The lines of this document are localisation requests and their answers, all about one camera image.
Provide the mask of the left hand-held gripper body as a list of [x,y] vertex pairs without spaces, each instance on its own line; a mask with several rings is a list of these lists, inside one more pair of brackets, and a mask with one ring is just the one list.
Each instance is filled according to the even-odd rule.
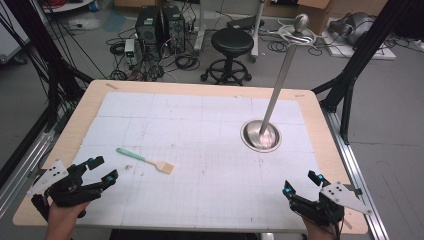
[[59,207],[72,207],[101,196],[100,182],[83,185],[82,176],[87,170],[84,162],[65,167],[60,159],[56,159],[47,169],[37,172],[37,178],[26,195],[41,216],[48,220],[48,198]]

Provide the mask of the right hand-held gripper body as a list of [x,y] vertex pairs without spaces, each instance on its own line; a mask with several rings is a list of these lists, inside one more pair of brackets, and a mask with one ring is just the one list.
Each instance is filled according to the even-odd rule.
[[308,200],[297,193],[288,201],[293,212],[312,220],[318,226],[340,222],[344,218],[345,208],[371,214],[370,208],[339,182],[322,188],[316,201]]

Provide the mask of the green handled wooden spatula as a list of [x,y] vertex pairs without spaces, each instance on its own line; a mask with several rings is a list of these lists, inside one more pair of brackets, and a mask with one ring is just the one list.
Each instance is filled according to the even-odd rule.
[[174,166],[166,161],[154,161],[154,160],[146,159],[145,157],[141,155],[138,155],[134,152],[131,152],[123,148],[117,148],[116,151],[125,156],[149,163],[153,165],[158,171],[166,173],[166,174],[171,174],[174,170]]

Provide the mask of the metal utensil stand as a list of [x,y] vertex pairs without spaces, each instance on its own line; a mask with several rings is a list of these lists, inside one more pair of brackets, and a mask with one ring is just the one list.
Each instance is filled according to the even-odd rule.
[[309,16],[302,13],[295,17],[291,25],[283,25],[276,31],[276,34],[287,44],[287,52],[269,100],[265,116],[262,120],[251,120],[246,122],[240,131],[243,143],[256,152],[272,152],[282,143],[282,134],[277,126],[270,122],[270,119],[277,100],[279,99],[296,48],[298,46],[313,46],[316,42],[316,35],[309,29],[309,25]]

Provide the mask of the person's left hand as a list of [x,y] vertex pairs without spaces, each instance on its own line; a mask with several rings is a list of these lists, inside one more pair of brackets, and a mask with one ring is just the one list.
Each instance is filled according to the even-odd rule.
[[48,226],[44,240],[71,240],[78,215],[89,202],[72,207],[59,207],[53,202],[49,209]]

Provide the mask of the person's right hand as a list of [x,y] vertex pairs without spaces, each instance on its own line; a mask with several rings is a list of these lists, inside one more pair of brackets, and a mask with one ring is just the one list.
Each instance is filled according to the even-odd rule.
[[335,240],[332,226],[318,226],[315,222],[305,217],[302,220],[307,230],[307,240]]

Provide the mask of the white gridded mat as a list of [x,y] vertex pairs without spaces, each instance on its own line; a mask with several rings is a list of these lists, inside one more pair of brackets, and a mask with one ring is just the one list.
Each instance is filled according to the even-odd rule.
[[[96,182],[112,170],[119,177],[93,201],[82,224],[113,228],[297,231],[303,223],[282,189],[285,181],[310,200],[318,187],[314,150],[299,104],[277,102],[271,117],[281,145],[270,153],[248,148],[242,126],[264,116],[265,99],[147,93],[108,93],[75,157],[102,156],[86,173]],[[116,151],[166,161],[171,174]]]

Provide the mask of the small grey power supply box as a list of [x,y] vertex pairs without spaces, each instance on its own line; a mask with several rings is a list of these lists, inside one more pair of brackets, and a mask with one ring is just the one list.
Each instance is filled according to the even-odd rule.
[[134,66],[136,64],[135,40],[134,39],[127,39],[125,41],[124,53],[125,53],[128,65]]

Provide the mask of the black computer tower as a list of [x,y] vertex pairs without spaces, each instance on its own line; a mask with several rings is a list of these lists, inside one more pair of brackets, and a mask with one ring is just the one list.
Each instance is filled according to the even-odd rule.
[[173,53],[185,51],[185,19],[177,6],[162,9],[165,45]]
[[146,45],[157,45],[163,40],[160,8],[158,6],[142,6],[135,24],[140,41]]

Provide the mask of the black round stool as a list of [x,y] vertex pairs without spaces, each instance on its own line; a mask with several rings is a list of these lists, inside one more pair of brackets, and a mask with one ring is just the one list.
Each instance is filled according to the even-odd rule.
[[212,35],[211,44],[225,58],[212,62],[200,76],[201,81],[212,77],[217,84],[232,82],[242,86],[244,80],[252,79],[246,66],[237,60],[237,57],[245,55],[253,49],[254,40],[251,35],[241,29],[223,28]]

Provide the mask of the grey backpack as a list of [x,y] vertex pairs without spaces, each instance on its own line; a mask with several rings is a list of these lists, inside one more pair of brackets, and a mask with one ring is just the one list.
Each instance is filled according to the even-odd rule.
[[348,44],[356,46],[370,30],[374,19],[364,12],[347,13],[338,20],[331,21],[327,31],[336,33]]

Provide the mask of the cardboard box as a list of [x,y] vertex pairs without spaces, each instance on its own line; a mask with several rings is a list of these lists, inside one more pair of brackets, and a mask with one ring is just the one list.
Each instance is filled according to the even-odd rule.
[[298,0],[297,13],[309,17],[309,29],[321,35],[330,17],[333,0]]

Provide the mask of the aluminium rail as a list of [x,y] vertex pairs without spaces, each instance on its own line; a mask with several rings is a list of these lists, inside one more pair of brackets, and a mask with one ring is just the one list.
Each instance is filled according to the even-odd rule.
[[351,184],[356,189],[360,189],[362,191],[359,199],[371,210],[371,214],[366,215],[365,219],[373,239],[390,240],[377,207],[373,201],[371,192],[368,189],[368,184],[366,183],[359,164],[356,160],[353,149],[349,144],[344,142],[341,134],[339,133],[339,130],[341,129],[341,123],[337,114],[323,111],[323,115],[332,133],[333,139]]
[[30,142],[28,148],[23,151],[23,155],[17,158],[16,167],[11,171],[0,188],[0,219],[4,217],[15,202],[15,198],[22,191],[37,165],[47,155],[54,139],[55,133],[53,131],[48,133],[41,132]]

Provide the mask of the black metal frame stand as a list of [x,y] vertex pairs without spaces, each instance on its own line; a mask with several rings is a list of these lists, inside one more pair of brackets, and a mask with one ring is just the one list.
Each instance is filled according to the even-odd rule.
[[30,0],[3,1],[40,57],[40,59],[34,58],[31,49],[23,43],[23,39],[0,14],[0,23],[30,57],[40,79],[48,84],[48,107],[44,117],[46,128],[51,130],[58,121],[59,106],[62,103],[77,103],[81,100],[85,90],[77,79],[91,83],[93,78],[64,59]]
[[351,105],[358,77],[392,30],[418,2],[419,0],[388,0],[340,74],[312,89],[316,95],[326,90],[329,91],[327,96],[320,101],[320,106],[329,113],[335,113],[339,103],[343,102],[339,134],[345,144],[349,145]]

